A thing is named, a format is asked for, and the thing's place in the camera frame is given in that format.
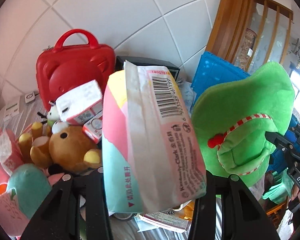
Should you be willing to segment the right hand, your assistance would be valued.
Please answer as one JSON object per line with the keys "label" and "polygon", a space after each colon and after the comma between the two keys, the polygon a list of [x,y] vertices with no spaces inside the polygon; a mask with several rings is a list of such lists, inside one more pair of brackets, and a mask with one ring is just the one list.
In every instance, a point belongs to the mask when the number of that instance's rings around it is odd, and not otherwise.
{"label": "right hand", "polygon": [[294,184],[291,190],[291,198],[288,204],[288,209],[292,213],[296,213],[296,211],[300,211],[300,189],[296,184]]}

